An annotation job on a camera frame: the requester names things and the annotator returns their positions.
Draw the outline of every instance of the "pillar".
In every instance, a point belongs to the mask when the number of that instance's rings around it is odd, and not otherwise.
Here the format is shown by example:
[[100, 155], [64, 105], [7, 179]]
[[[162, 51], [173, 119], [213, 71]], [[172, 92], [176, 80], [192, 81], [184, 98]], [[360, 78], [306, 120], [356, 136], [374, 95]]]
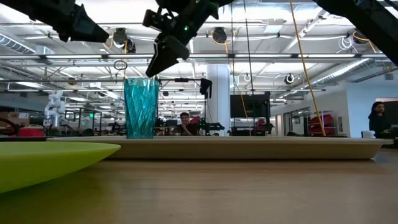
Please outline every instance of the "pillar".
[[225, 136], [231, 124], [228, 64], [207, 65], [207, 79], [213, 82], [211, 98], [207, 100], [207, 122], [219, 122], [225, 127], [224, 131], [211, 131], [210, 134], [218, 133], [220, 136]]

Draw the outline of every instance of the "woman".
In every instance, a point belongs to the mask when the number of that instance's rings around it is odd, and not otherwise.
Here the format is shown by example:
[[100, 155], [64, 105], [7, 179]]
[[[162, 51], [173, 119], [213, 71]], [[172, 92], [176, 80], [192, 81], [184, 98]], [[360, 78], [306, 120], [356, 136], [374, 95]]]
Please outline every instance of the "woman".
[[391, 128], [391, 124], [388, 123], [384, 116], [384, 104], [382, 102], [373, 103], [372, 111], [368, 118], [369, 130], [374, 131], [377, 138], [381, 133]]

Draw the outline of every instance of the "textured cup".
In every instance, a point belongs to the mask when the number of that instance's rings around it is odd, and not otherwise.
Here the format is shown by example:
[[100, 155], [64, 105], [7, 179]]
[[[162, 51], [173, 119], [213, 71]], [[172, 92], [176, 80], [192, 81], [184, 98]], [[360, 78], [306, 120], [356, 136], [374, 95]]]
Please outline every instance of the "textured cup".
[[126, 135], [128, 139], [154, 137], [159, 82], [146, 78], [124, 81]]

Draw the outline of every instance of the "lime green plate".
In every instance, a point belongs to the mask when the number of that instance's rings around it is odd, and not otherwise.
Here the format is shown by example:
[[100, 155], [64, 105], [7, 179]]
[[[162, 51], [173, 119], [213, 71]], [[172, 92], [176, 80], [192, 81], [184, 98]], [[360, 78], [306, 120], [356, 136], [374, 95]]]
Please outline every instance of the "lime green plate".
[[0, 142], [0, 193], [88, 167], [120, 149], [85, 142]]

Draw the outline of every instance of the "wooden table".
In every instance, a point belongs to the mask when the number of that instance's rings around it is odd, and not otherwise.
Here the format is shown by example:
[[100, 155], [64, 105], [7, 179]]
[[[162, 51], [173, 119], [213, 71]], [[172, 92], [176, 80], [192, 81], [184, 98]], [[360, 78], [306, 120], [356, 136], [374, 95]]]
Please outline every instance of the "wooden table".
[[398, 151], [374, 161], [103, 161], [0, 195], [0, 223], [396, 224]]

